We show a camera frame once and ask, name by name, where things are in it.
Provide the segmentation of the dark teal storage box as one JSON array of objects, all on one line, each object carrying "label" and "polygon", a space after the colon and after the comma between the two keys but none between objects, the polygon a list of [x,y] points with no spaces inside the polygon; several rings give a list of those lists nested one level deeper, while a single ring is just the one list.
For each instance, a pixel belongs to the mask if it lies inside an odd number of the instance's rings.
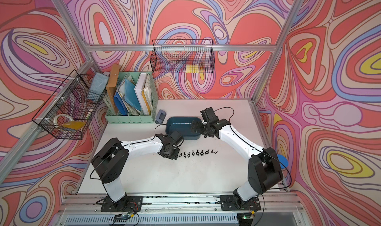
[{"label": "dark teal storage box", "polygon": [[177,131],[183,136],[184,140],[198,140],[201,134],[191,131],[193,121],[201,121],[201,119],[191,116],[173,116],[167,120],[166,134],[170,135]]}]

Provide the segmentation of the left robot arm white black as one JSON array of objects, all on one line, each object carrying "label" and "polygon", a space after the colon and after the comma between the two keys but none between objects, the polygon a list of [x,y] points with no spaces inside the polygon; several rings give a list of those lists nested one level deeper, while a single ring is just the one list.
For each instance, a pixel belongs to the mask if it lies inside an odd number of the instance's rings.
[{"label": "left robot arm white black", "polygon": [[148,154],[158,154],[163,158],[176,160],[183,136],[175,131],[172,134],[155,134],[151,138],[137,141],[110,139],[93,157],[91,163],[98,174],[106,193],[114,203],[126,197],[121,182],[121,173],[127,160]]}]

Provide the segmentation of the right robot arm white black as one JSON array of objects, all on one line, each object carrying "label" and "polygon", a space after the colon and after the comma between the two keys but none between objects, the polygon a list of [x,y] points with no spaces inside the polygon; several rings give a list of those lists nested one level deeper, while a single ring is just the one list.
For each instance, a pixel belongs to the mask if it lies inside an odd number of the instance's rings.
[{"label": "right robot arm white black", "polygon": [[247,181],[234,190],[236,204],[246,203],[262,195],[283,180],[281,162],[272,148],[264,148],[239,133],[226,119],[219,119],[213,108],[200,112],[202,120],[194,120],[191,132],[215,137],[239,153],[248,161]]}]

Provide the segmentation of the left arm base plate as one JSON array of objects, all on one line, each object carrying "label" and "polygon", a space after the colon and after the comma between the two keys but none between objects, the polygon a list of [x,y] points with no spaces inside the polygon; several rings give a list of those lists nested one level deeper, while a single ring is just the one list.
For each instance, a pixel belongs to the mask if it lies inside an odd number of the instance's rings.
[{"label": "left arm base plate", "polygon": [[101,212],[140,212],[142,207],[142,196],[127,196],[114,202],[109,196],[96,202],[101,206]]}]

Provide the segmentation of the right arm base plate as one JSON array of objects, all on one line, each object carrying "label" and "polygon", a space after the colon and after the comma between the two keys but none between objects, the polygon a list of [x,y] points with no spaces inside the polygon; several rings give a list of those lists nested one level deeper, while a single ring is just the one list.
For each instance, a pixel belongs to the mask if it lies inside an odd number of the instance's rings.
[{"label": "right arm base plate", "polygon": [[222,211],[254,211],[261,210],[261,204],[257,196],[248,201],[241,200],[236,195],[220,195],[219,202]]}]

